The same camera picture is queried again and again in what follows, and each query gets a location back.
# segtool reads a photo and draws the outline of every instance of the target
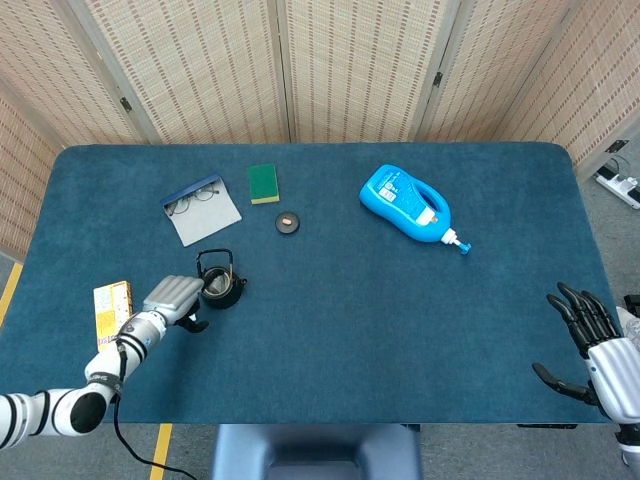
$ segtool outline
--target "woven partition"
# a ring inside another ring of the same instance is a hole
[[[640,3],[583,2],[547,50],[497,138],[559,143],[577,167],[640,114]]]
[[[437,41],[446,42],[441,27],[453,2],[283,3],[297,140],[408,140],[422,118],[416,108],[429,62],[440,61],[432,55]]]
[[[266,0],[86,1],[164,142],[287,140]]]
[[[26,255],[59,151],[0,97],[0,250]]]
[[[137,141],[122,107],[113,102],[50,2],[0,0],[0,9],[0,76],[67,144]]]
[[[465,2],[419,139],[490,139],[570,3]]]

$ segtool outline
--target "eyeglasses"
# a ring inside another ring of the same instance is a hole
[[[211,198],[213,198],[213,196],[217,193],[220,193],[220,191],[215,190],[213,188],[213,184],[210,183],[209,185],[205,185],[195,192],[179,198],[177,201],[172,202],[169,205],[166,205],[164,208],[169,216],[180,215],[181,213],[189,210],[189,205],[191,204],[192,199],[200,202],[206,202],[207,200],[211,200]]]

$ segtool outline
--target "sponge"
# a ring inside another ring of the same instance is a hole
[[[253,165],[249,167],[249,189],[251,203],[273,203],[280,201],[276,167],[273,164]]]

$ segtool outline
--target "blue table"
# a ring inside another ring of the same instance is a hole
[[[248,167],[264,162],[281,201],[252,206]],[[414,242],[359,204],[381,163],[448,199],[468,256]],[[183,248],[159,200],[213,172],[243,220]],[[275,229],[284,210],[300,217],[294,235]],[[0,391],[82,386],[93,288],[127,279],[139,308],[214,247],[233,250],[244,295],[203,307],[202,334],[168,332],[126,384],[122,421],[602,421],[530,367],[586,380],[545,301],[557,281],[613,306],[569,157],[542,143],[69,148],[0,332]]]

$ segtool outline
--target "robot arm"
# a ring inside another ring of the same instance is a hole
[[[93,431],[167,327],[178,325],[192,333],[207,327],[207,322],[194,321],[203,283],[194,277],[165,277],[144,300],[143,311],[127,320],[116,340],[88,363],[84,388],[0,395],[0,450],[27,436],[79,436]]]
[[[547,300],[567,325],[589,372],[587,387],[555,378],[539,363],[533,369],[558,393],[581,400],[620,425],[618,444],[636,478],[640,479],[640,352],[623,337],[605,306],[589,292],[578,293],[559,283],[568,305],[554,295]]]

